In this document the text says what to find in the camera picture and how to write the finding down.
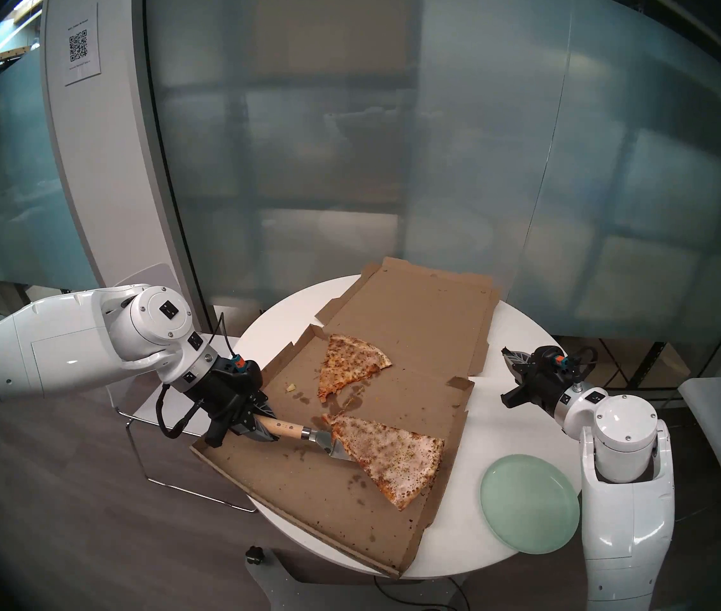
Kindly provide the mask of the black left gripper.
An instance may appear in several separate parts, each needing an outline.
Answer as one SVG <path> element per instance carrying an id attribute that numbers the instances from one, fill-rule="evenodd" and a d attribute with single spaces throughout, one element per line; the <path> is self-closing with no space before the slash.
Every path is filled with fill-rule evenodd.
<path id="1" fill-rule="evenodd" d="M 198 360 L 185 374 L 185 394 L 200 405 L 211 421 L 205 444 L 219 448 L 230 433 L 255 442 L 275 442 L 276 436 L 254 418 L 233 423 L 252 409 L 255 414 L 270 418 L 269 401 L 262 388 L 261 368 L 252 359 L 244 360 L 237 355 Z"/>

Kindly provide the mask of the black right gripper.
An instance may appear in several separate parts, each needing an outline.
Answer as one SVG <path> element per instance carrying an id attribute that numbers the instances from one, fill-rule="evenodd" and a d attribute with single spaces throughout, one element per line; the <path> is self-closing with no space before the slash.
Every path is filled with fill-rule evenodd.
<path id="1" fill-rule="evenodd" d="M 532 354 L 505 347 L 501 353 L 509 370 L 526 370 L 523 388 L 502 393 L 506 408 L 530 403 L 555 413 L 563 394 L 580 376 L 581 354 L 566 356 L 558 347 L 539 347 Z"/>

